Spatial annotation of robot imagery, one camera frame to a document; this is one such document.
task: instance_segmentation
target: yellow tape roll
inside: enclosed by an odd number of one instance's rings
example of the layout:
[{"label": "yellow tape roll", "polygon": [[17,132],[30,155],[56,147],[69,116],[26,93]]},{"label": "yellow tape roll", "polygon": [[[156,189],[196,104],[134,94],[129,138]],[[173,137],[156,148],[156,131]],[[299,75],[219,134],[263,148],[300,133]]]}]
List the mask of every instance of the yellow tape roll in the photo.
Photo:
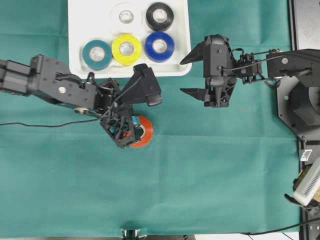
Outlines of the yellow tape roll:
[{"label": "yellow tape roll", "polygon": [[[124,55],[121,52],[121,47],[124,45],[130,45],[133,47],[133,50],[130,52],[130,54]],[[142,45],[135,36],[130,34],[122,34],[113,41],[111,50],[114,59],[118,63],[124,66],[131,66],[140,58],[142,53]]]}]

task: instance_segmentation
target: black robotic arm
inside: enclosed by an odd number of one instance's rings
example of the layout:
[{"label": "black robotic arm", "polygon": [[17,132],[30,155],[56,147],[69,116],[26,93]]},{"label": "black robotic arm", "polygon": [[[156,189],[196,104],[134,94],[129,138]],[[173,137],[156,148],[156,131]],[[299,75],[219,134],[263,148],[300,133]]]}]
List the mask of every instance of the black robotic arm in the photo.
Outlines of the black robotic arm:
[{"label": "black robotic arm", "polygon": [[153,70],[146,64],[133,67],[134,74],[121,90],[109,78],[99,84],[90,72],[86,82],[71,74],[61,61],[43,55],[31,59],[30,66],[14,61],[0,60],[0,91],[13,95],[35,95],[54,105],[71,108],[92,120],[69,122],[61,125],[28,125],[31,127],[62,127],[69,124],[100,121],[118,147],[125,148],[140,140],[139,123],[133,118],[132,104],[147,103],[153,107],[162,103],[161,89]]},{"label": "black robotic arm", "polygon": [[[233,52],[241,51],[238,60]],[[256,60],[256,55],[267,54],[266,59]],[[242,48],[231,50],[229,39],[222,35],[204,38],[180,64],[203,61],[205,88],[181,88],[180,90],[203,101],[205,107],[228,107],[237,78],[243,84],[265,82],[276,88],[284,76],[297,77],[304,87],[319,87],[320,50],[304,49],[280,52],[273,49],[266,52],[245,53]],[[262,62],[267,62],[268,78],[262,75]]]}]

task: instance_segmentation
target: black tape roll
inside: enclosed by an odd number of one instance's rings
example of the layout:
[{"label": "black tape roll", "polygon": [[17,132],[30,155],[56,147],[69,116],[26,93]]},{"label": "black tape roll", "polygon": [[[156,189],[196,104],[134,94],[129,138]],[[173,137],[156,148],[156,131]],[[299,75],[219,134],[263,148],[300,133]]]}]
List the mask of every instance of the black tape roll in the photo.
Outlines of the black tape roll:
[{"label": "black tape roll", "polygon": [[[156,10],[163,10],[166,13],[166,19],[163,22],[158,22],[154,19],[154,12]],[[172,9],[165,3],[156,2],[153,3],[148,10],[146,11],[146,23],[149,28],[155,32],[164,32],[170,28],[171,24],[174,21],[174,12]]]}]

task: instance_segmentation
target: white tray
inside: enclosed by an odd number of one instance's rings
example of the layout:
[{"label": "white tray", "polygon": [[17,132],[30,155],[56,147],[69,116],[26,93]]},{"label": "white tray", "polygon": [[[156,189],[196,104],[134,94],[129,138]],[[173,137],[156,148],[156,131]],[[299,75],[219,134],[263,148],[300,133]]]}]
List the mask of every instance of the white tray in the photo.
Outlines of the white tray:
[{"label": "white tray", "polygon": [[[172,57],[163,63],[151,61],[144,52],[145,40],[153,31],[146,23],[148,7],[162,2],[171,7],[174,21],[165,31],[175,44]],[[109,67],[94,71],[82,59],[84,46],[92,40],[102,40],[110,46],[120,34],[110,24],[112,9],[120,3],[133,3],[141,10],[141,27],[133,31],[133,35],[142,43],[141,58],[134,65],[146,63],[152,67],[157,77],[183,76],[187,74],[192,65],[180,65],[180,61],[191,51],[188,0],[68,0],[69,23],[69,67],[73,74],[85,79],[89,72],[94,72],[96,78],[128,78],[133,75],[133,66],[122,66],[112,59]]]}]

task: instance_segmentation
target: black cable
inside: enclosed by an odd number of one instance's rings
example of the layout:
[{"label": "black cable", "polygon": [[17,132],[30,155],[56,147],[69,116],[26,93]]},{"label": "black cable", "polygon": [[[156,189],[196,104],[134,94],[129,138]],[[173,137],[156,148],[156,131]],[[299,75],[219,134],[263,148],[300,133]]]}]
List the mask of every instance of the black cable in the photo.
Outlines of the black cable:
[{"label": "black cable", "polygon": [[61,127],[73,125],[73,124],[91,123],[91,122],[95,122],[97,120],[98,120],[98,118],[91,119],[91,120],[83,120],[83,121],[71,121],[71,122],[66,122],[66,123],[59,124],[59,125],[35,125],[35,124],[26,124],[23,122],[8,122],[8,123],[0,123],[0,127],[9,126],[9,125],[22,125],[24,127],[34,127],[34,128],[61,128]]},{"label": "black cable", "polygon": [[9,126],[9,125],[22,125],[24,127],[34,127],[34,128],[61,128],[64,126],[68,126],[68,125],[73,125],[73,124],[85,124],[85,123],[91,123],[91,122],[95,122],[98,120],[101,120],[102,118],[104,118],[108,112],[110,112],[110,110],[112,109],[112,107],[114,106],[114,104],[116,103],[116,101],[118,101],[121,97],[123,97],[130,89],[132,89],[143,77],[145,77],[144,75],[140,76],[137,81],[134,82],[134,84],[132,84],[130,87],[128,87],[123,93],[121,93],[111,104],[111,106],[109,107],[109,109],[107,111],[105,111],[105,113],[103,115],[101,115],[98,118],[95,119],[90,119],[90,120],[83,120],[83,121],[71,121],[71,122],[66,122],[63,124],[59,124],[59,125],[37,125],[37,124],[26,124],[23,122],[8,122],[8,123],[0,123],[0,127],[4,127],[4,126]]},{"label": "black cable", "polygon": [[303,226],[303,225],[307,225],[307,224],[310,224],[310,223],[313,223],[313,222],[317,222],[317,221],[320,221],[320,217],[317,217],[317,218],[314,218],[314,219],[311,219],[311,220],[308,220],[308,221],[303,221],[303,222],[297,223],[295,225],[291,225],[291,226],[275,229],[275,230],[263,231],[263,232],[253,232],[253,233],[248,232],[248,233],[242,233],[242,234],[256,236],[256,235],[277,233],[277,232],[282,232],[282,231],[285,231],[285,230],[288,230],[288,229],[293,229],[293,228],[300,227],[300,226]]},{"label": "black cable", "polygon": [[137,83],[140,81],[140,79],[142,79],[143,77],[145,77],[145,75],[141,75],[137,81],[134,82],[134,84],[132,84],[130,87],[128,87],[123,93],[121,93],[111,104],[110,108],[104,113],[101,115],[101,117],[99,119],[102,119],[104,118],[108,112],[110,111],[110,109],[114,106],[114,104],[118,101],[119,98],[121,98],[123,95],[125,95],[130,89],[132,89],[135,85],[137,85]]},{"label": "black cable", "polygon": [[285,235],[288,239],[293,240],[291,237],[289,237],[287,234],[285,234],[284,232],[282,233],[283,235]]},{"label": "black cable", "polygon": [[241,52],[242,55],[245,55],[245,50],[243,50],[243,48],[233,49],[233,50],[231,51],[231,53],[233,53],[234,51],[239,51],[239,52]]},{"label": "black cable", "polygon": [[78,77],[77,75],[74,75],[74,74],[61,74],[61,75],[58,75],[56,77],[57,80],[61,81],[61,80],[68,80],[71,81],[71,82],[74,82],[74,83],[77,83],[81,89],[84,89],[84,83],[82,82],[81,78]]},{"label": "black cable", "polygon": [[265,58],[265,59],[262,59],[262,60],[258,60],[256,62],[248,64],[248,65],[235,67],[235,68],[223,68],[222,70],[224,70],[224,71],[235,71],[235,70],[240,70],[240,69],[246,69],[248,67],[251,67],[253,65],[257,65],[257,64],[262,63],[262,62],[266,62],[266,61],[273,60],[273,59],[278,59],[278,58],[283,58],[283,57],[284,57],[283,55],[273,56],[273,57],[270,57],[270,58]]},{"label": "black cable", "polygon": [[267,85],[269,88],[271,88],[271,89],[277,89],[278,87],[280,87],[280,84],[281,84],[280,79],[277,79],[277,80],[271,79],[271,81],[275,81],[275,84],[270,84],[270,83],[268,82],[268,80],[270,80],[270,79],[266,78],[266,79],[263,80],[263,82],[264,82],[264,84]]},{"label": "black cable", "polygon": [[100,97],[103,97],[103,94],[101,93],[101,91],[99,90],[99,86],[97,85],[94,72],[92,72],[92,71],[89,72],[89,74],[88,74],[88,76],[86,78],[86,82],[96,86],[97,93],[100,95]]}]

